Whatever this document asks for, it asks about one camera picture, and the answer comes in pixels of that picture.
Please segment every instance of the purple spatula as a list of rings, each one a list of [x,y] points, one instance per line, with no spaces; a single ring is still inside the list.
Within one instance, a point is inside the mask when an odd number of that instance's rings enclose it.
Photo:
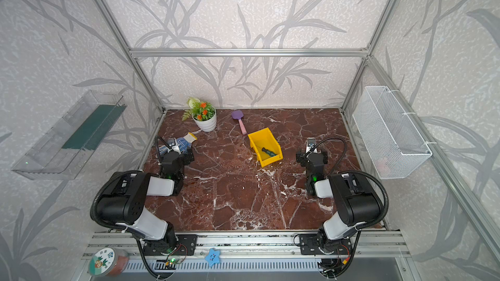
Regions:
[[[241,133],[246,135],[247,130],[245,129],[245,126],[243,125],[243,121],[241,118],[243,117],[243,112],[241,110],[236,110],[231,113],[231,116],[240,122],[240,128],[241,128]]]

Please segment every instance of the gray wall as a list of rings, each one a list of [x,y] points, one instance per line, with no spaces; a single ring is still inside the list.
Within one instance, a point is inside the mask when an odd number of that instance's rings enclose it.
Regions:
[[[498,0],[401,0],[375,50],[453,165],[500,223]],[[363,86],[378,85],[368,70]],[[355,141],[363,142],[347,109]],[[362,160],[371,165],[368,153]],[[389,221],[423,280],[499,280],[500,269],[432,164],[385,180]]]
[[[387,0],[106,1],[135,48],[362,48]],[[174,108],[189,96],[218,107],[338,107],[357,64],[357,58],[142,60],[165,106]]]
[[[89,89],[128,107],[72,181],[10,168]],[[68,280],[96,225],[89,207],[133,168],[159,110],[91,0],[0,0],[0,279]]]

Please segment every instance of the white wire basket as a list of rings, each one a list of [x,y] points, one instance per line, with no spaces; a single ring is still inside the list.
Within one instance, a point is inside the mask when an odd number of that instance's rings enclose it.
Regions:
[[[353,118],[381,179],[405,178],[432,156],[408,113],[386,86],[365,87]]]

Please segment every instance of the vented metal panel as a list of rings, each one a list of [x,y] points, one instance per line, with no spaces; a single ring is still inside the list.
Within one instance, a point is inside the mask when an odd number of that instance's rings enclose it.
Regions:
[[[186,259],[173,265],[174,272],[310,272],[318,271],[319,259],[221,259],[221,262],[209,267],[204,259]],[[148,260],[150,267],[156,272],[170,272],[165,263],[157,259]],[[123,272],[145,272],[141,259],[130,259]]]

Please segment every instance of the mounting plate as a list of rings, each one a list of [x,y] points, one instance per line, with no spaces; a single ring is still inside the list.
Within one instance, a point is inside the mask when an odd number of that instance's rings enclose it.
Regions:
[[[299,234],[298,240],[302,255],[325,255],[318,247],[317,234]],[[347,255],[347,250],[352,250],[350,243],[349,239],[339,240],[339,247],[331,255]]]
[[[179,243],[184,245],[178,250],[174,251],[170,256],[193,256],[195,254],[196,240],[198,236],[196,234],[177,234]],[[147,243],[143,248],[144,256],[160,256],[163,254],[168,254],[167,247],[161,246],[161,243]]]

